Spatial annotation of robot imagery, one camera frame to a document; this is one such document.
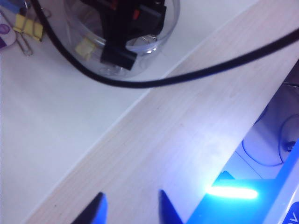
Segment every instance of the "black wire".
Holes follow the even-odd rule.
[[[110,78],[106,78],[100,74],[96,74],[89,69],[87,69],[84,65],[82,65],[68,50],[63,46],[60,42],[58,37],[56,36],[55,32],[53,31],[51,25],[49,24],[46,16],[42,11],[42,7],[38,0],[31,0],[31,4],[36,12],[37,17],[39,18],[41,24],[44,27],[44,30],[47,32],[49,38],[51,39],[54,46],[57,50],[79,71],[81,71],[87,77],[98,81],[103,84],[117,86],[117,87],[126,87],[126,88],[151,88],[151,87],[159,87],[159,86],[166,86],[171,84],[178,84],[182,82],[187,82],[203,77],[207,77],[210,75],[214,75],[223,71],[227,71],[229,69],[233,69],[239,67],[241,65],[250,63],[254,60],[272,54],[296,41],[299,40],[299,28],[294,30],[293,32],[289,33],[288,35],[267,44],[264,47],[256,49],[250,53],[242,55],[240,57],[231,59],[229,61],[199,70],[195,72],[190,72],[184,75],[179,75],[175,77],[164,78],[161,80],[152,80],[152,81],[145,81],[145,82],[129,82],[129,81],[121,81],[121,80],[114,80]]]
[[[252,157],[252,155],[250,155],[250,154],[247,152],[247,150],[246,150],[246,148],[245,148],[245,146],[244,146],[244,140],[242,141],[241,145],[242,145],[242,148],[243,148],[244,152],[246,153],[246,155],[249,156],[249,158],[251,158],[254,162],[256,162],[256,163],[259,164],[259,165],[262,165],[262,166],[264,166],[264,167],[277,167],[277,166],[280,166],[280,165],[282,165],[282,164],[284,163],[284,162],[281,162],[281,163],[277,163],[277,164],[273,164],[273,165],[272,165],[272,164],[265,164],[265,163],[262,163],[262,162],[256,160],[254,157]]]
[[[295,117],[299,117],[299,113],[293,114],[290,117],[288,117],[286,120],[284,120],[284,122],[280,126],[280,129],[279,129],[279,132],[278,132],[278,154],[279,154],[279,158],[280,158],[282,163],[284,163],[284,160],[283,160],[282,155],[281,155],[281,146],[280,146],[281,145],[281,140],[282,140],[282,131],[283,131],[285,125],[287,124],[287,122],[289,122],[289,120],[291,120]]]
[[[259,122],[259,121],[264,117],[265,114],[266,114],[266,113],[263,112],[262,115],[260,116],[260,118],[255,122],[255,124],[256,124],[257,122]],[[276,167],[276,166],[280,166],[280,165],[284,164],[285,161],[283,160],[282,155],[281,155],[282,131],[283,131],[285,125],[287,124],[287,122],[289,122],[289,120],[291,120],[291,119],[293,119],[293,118],[295,118],[295,117],[299,117],[299,113],[293,114],[293,115],[291,115],[290,117],[288,117],[286,120],[284,120],[284,122],[282,123],[282,125],[281,125],[280,128],[279,128],[279,132],[278,132],[278,155],[279,155],[279,158],[280,158],[280,160],[281,160],[281,163],[277,163],[277,164],[273,164],[273,165],[271,165],[271,164],[265,164],[265,163],[262,163],[262,162],[258,161],[257,159],[255,159],[252,155],[250,155],[250,154],[247,152],[246,147],[245,147],[245,145],[244,145],[244,140],[243,140],[242,143],[241,143],[241,145],[242,145],[242,148],[243,148],[244,152],[246,153],[246,155],[249,156],[249,158],[251,158],[251,159],[252,159],[254,162],[256,162],[257,164],[260,164],[260,165],[262,165],[262,166],[266,166],[266,167]]]
[[[296,83],[283,82],[283,84],[284,84],[284,85],[287,85],[287,86],[291,86],[291,87],[299,88],[299,84],[296,84]]]
[[[258,122],[265,116],[265,114],[267,113],[267,111],[268,111],[268,105],[267,105],[266,108],[264,109],[264,111],[263,111],[263,113],[261,114],[261,116],[260,116],[260,117],[257,119],[257,121],[254,123],[254,125],[255,125],[256,123],[258,123]],[[265,166],[265,167],[277,167],[277,166],[280,166],[280,165],[282,165],[282,164],[284,163],[283,160],[281,160],[281,163],[277,163],[277,164],[273,164],[273,165],[262,163],[262,162],[258,161],[257,159],[255,159],[252,155],[250,155],[250,154],[247,152],[246,147],[245,147],[245,145],[244,145],[244,139],[242,140],[241,145],[242,145],[242,148],[243,148],[244,152],[246,153],[246,155],[247,155],[249,158],[251,158],[254,162],[256,162],[257,164],[259,164],[259,165],[262,165],[262,166]]]

